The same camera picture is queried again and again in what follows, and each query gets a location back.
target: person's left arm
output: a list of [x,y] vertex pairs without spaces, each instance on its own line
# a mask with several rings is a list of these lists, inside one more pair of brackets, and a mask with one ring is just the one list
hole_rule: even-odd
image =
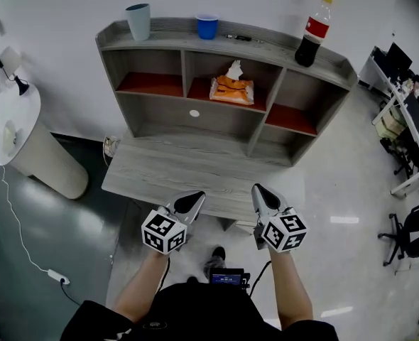
[[145,317],[153,303],[168,255],[151,250],[136,275],[118,296],[113,311],[136,323]]

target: red bottle label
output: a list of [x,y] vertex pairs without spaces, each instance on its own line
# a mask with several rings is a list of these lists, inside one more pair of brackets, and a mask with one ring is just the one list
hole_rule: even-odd
[[314,36],[317,36],[318,38],[324,38],[329,28],[330,26],[320,23],[311,17],[309,17],[308,24],[306,25],[306,31],[313,34]]

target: shoe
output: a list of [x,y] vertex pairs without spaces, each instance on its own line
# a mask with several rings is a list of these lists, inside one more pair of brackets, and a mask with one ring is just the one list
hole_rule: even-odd
[[198,279],[195,276],[187,278],[187,283],[198,283]]
[[223,247],[217,247],[212,252],[212,255],[213,256],[220,256],[222,258],[222,260],[225,260],[225,249]]

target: round white table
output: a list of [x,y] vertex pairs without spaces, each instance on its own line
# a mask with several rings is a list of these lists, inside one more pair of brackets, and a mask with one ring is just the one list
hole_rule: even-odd
[[[38,121],[40,95],[29,85],[22,96],[17,85],[0,93],[0,166],[11,164],[65,197],[77,199],[88,186],[88,173]],[[11,135],[6,135],[6,127]]]

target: white cylindrical table base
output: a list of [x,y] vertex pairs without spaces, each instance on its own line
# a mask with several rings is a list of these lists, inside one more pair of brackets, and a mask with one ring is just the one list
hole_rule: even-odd
[[88,186],[88,172],[39,121],[10,164],[71,200],[82,196]]

